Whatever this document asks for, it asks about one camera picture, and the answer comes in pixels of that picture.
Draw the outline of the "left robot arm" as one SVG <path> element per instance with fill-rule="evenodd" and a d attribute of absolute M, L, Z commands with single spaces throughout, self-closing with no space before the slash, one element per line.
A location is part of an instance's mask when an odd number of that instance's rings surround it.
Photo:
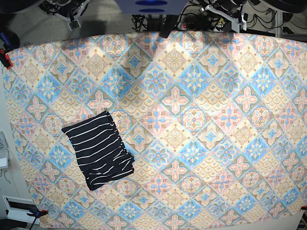
<path fill-rule="evenodd" d="M 200 0 L 198 3 L 211 23 L 211 31 L 240 33 L 247 30 L 245 0 Z"/>

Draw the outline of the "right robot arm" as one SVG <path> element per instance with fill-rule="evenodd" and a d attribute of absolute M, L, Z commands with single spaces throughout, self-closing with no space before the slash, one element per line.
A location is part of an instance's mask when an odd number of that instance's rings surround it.
<path fill-rule="evenodd" d="M 55 15 L 70 23 L 85 12 L 89 2 L 90 0 L 44 0 L 39 8 L 47 15 Z"/>

